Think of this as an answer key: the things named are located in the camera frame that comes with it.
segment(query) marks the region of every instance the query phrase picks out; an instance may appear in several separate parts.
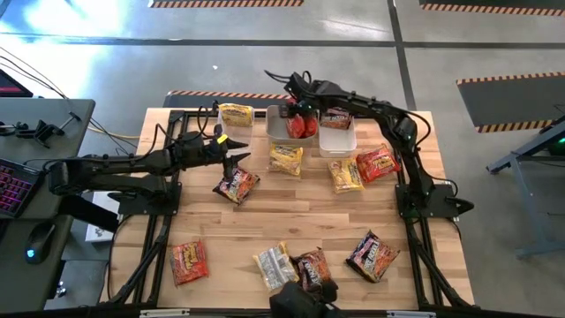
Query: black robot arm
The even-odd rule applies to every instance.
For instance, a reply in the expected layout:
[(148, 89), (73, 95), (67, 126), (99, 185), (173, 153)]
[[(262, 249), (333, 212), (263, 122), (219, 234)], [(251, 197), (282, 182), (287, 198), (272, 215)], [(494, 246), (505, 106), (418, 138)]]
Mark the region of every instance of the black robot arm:
[[(243, 148), (244, 143), (222, 135), (220, 125), (215, 136), (204, 144), (199, 132), (187, 132), (170, 146), (138, 156), (86, 155), (81, 158), (62, 159), (49, 166), (49, 190), (56, 195), (73, 195), (85, 190), (118, 191), (140, 194), (149, 200), (164, 198), (168, 192), (164, 178), (179, 170), (222, 164), (223, 176), (232, 177), (237, 162), (249, 154), (227, 156), (228, 150)], [(122, 174), (146, 172), (145, 178)]]
[(288, 81), (284, 89), (298, 102), (306, 101), (310, 106), (321, 111), (341, 108), (352, 115), (372, 118), (378, 123), (383, 137), (400, 153), (403, 166), (410, 178), (408, 186), (399, 190), (401, 193), (398, 203), (401, 216), (414, 216), (412, 210), (422, 215), (430, 208), (431, 202), (438, 204), (445, 202), (446, 204), (441, 204), (441, 208), (445, 214), (451, 216), (472, 208), (472, 204), (468, 201), (453, 198), (453, 192), (449, 191), (451, 186), (435, 185), (432, 177), (427, 174), (419, 156), (418, 127), (411, 118), (410, 112), (401, 110), (390, 102), (377, 101), (375, 97), (360, 96), (355, 91), (345, 92), (337, 84), (327, 80), (308, 83), (296, 72), (285, 79)]

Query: yellow black striped tape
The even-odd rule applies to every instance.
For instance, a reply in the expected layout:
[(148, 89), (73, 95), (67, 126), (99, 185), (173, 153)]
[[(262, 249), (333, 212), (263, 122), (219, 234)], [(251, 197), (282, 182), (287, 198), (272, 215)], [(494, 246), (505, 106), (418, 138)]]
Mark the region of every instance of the yellow black striped tape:
[(152, 1), (150, 8), (242, 8), (300, 6), (304, 0), (181, 0)]
[(539, 9), (539, 8), (510, 8), (485, 5), (462, 5), (462, 4), (421, 4), (422, 9), (429, 11), (458, 11), (477, 13), (503, 13), (503, 14), (525, 14), (538, 16), (561, 16), (565, 17), (562, 9)]
[(479, 83), (487, 81), (497, 81), (497, 80), (526, 80), (526, 79), (542, 79), (548, 77), (558, 77), (565, 76), (565, 72), (545, 72), (545, 73), (534, 73), (534, 74), (524, 74), (524, 75), (506, 75), (506, 76), (491, 76), (485, 78), (474, 78), (474, 79), (458, 79), (457, 85)]
[(205, 92), (205, 91), (183, 91), (183, 90), (170, 91), (169, 95), (241, 97), (241, 98), (261, 98), (261, 99), (290, 98), (290, 95), (280, 95), (280, 94), (226, 93), (226, 92)]
[(478, 133), (498, 133), (498, 132), (512, 132), (516, 130), (525, 129), (541, 129), (551, 125), (553, 120), (536, 120), (531, 122), (520, 122), (520, 123), (506, 123), (506, 124), (494, 124), (494, 125), (480, 125), (476, 126), (475, 129)]

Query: gray floor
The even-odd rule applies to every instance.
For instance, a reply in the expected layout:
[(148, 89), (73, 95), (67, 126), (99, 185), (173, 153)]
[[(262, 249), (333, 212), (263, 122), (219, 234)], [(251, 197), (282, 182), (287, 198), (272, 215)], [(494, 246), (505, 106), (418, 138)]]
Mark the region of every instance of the gray floor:
[[(396, 0), (407, 42), (565, 42), (565, 19), (421, 11), (418, 0)], [(12, 1), (0, 32), (136, 39), (393, 41), (386, 0), (306, 0), (300, 8), (148, 9), (144, 1)], [(161, 107), (170, 90), (282, 93), (262, 70), (309, 70), (360, 94), (405, 108), (394, 48), (60, 45), (3, 37), (2, 45), (35, 65), (72, 97), (93, 98), (94, 117), (112, 132), (138, 134), (145, 110)], [(478, 134), (455, 80), (565, 70), (558, 49), (407, 49), (418, 110), (431, 110), (446, 172), (460, 195), (476, 204), (461, 217), (463, 248), (478, 305), (496, 310), (565, 316), (565, 252), (519, 261), (514, 250), (531, 242), (531, 228), (510, 171), (490, 176), (485, 166), (535, 132)], [(22, 83), (46, 96), (28, 80)], [(89, 132), (81, 154), (114, 152)], [(530, 167), (532, 173), (537, 168)], [(560, 180), (558, 169), (550, 174)], [(90, 266), (102, 279), (107, 246), (84, 243), (86, 225), (75, 223), (64, 258), (70, 293), (53, 307), (92, 304), (100, 280), (77, 277)], [(86, 280), (98, 282), (87, 284)]]

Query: wooden table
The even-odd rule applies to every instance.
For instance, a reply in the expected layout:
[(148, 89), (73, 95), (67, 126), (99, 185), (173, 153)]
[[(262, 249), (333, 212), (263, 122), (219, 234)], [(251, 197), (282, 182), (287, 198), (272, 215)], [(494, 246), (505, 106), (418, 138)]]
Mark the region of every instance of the wooden table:
[[(149, 149), (157, 123), (166, 127), (171, 109), (149, 109), (139, 154)], [(419, 112), (430, 121), (430, 112)], [(212, 120), (207, 131), (212, 132)], [(418, 136), (426, 132), (418, 123)], [(195, 119), (189, 128), (196, 130)], [(375, 148), (385, 142), (379, 127), (370, 119), (356, 120), (358, 149)], [(252, 259), (286, 241), (292, 255), (324, 249), (332, 277), (339, 285), (336, 304), (343, 309), (416, 309), (404, 223), (396, 211), (396, 176), (388, 175), (363, 192), (334, 194), (327, 163), (320, 157), (317, 141), (305, 148), (302, 174), (298, 177), (268, 172), (268, 138), (265, 119), (256, 118), (252, 132), (252, 155), (241, 166), (260, 176), (249, 198), (236, 206), (212, 189), (222, 177), (220, 165), (190, 169), (180, 174), (183, 195), (178, 215), (173, 218), (169, 245), (202, 239), (206, 248), (208, 278), (175, 287), (170, 265), (162, 276), (159, 307), (268, 308), (269, 292)], [(158, 137), (162, 147), (164, 137)], [(420, 155), (428, 172), (444, 177), (435, 131), (421, 145)], [(473, 303), (463, 250), (456, 229), (446, 220), (430, 219), (437, 264), (460, 295)], [(146, 216), (131, 217), (120, 229), (112, 256), (112, 291), (116, 292), (139, 263), (147, 227)], [(344, 264), (368, 230), (401, 250), (383, 279), (370, 284)], [(424, 270), (426, 295), (432, 301), (429, 276)], [(149, 269), (145, 296), (153, 272)]]

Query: mouse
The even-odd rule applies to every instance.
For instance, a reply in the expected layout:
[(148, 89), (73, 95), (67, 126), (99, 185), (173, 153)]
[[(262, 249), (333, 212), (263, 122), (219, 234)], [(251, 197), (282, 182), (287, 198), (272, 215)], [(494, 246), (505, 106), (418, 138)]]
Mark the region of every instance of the mouse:
[(51, 221), (35, 225), (26, 242), (25, 256), (29, 264), (41, 264), (45, 261), (55, 236), (55, 228)]

